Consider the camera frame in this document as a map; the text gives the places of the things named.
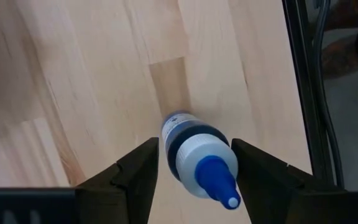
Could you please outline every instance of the bottle label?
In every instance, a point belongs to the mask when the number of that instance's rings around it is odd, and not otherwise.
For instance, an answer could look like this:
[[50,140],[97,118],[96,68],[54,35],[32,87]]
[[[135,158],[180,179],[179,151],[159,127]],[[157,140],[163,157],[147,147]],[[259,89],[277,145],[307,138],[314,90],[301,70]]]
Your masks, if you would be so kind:
[[180,113],[180,114],[173,115],[171,118],[168,118],[168,120],[164,123],[164,126],[162,128],[162,139],[164,141],[166,150],[168,150],[167,143],[169,142],[172,132],[180,132],[181,131],[181,130],[177,130],[175,128],[180,128],[179,125],[189,122],[189,121],[195,121],[196,123],[201,122],[198,118],[196,118],[195,116],[193,116],[191,114]]

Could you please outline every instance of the glue bottle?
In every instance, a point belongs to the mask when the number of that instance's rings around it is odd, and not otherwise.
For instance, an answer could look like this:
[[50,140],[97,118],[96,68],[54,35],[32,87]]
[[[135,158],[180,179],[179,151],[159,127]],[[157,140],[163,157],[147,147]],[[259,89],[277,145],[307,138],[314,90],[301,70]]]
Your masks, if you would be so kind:
[[220,201],[227,209],[240,205],[237,157],[219,130],[177,111],[163,122],[162,137],[169,168],[187,191]]

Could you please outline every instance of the wooden surface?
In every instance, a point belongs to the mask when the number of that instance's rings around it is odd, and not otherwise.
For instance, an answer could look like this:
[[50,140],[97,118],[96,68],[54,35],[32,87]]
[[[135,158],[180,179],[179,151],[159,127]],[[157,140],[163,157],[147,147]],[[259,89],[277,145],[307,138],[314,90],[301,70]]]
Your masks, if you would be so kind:
[[[281,1],[0,0],[0,186],[68,186],[191,110],[310,172]],[[161,148],[149,223],[249,223]]]

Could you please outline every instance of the blue bottle cap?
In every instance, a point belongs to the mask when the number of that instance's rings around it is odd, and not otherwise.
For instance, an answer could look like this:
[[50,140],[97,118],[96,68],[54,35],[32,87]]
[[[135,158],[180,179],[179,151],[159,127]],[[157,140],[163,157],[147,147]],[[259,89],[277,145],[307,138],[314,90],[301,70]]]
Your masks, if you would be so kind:
[[197,183],[214,200],[220,201],[227,209],[236,209],[241,202],[236,190],[236,180],[228,166],[218,156],[206,156],[199,161],[195,177]]

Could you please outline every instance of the black cable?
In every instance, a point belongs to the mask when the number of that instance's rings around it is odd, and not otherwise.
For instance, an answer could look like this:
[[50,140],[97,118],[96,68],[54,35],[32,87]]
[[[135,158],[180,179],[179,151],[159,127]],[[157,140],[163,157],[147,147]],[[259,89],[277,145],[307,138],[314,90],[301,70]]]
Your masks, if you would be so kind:
[[331,115],[326,101],[326,94],[323,82],[323,73],[321,66],[321,48],[323,44],[324,27],[329,12],[331,0],[323,0],[318,14],[316,32],[313,39],[313,53],[314,53],[314,65],[316,68],[316,92],[318,107],[323,115],[323,121],[326,126],[329,143],[333,155],[334,169],[336,175],[336,184],[338,187],[344,188],[344,178],[342,171],[341,155],[339,154],[339,147],[336,140],[335,130],[333,122],[331,121]]

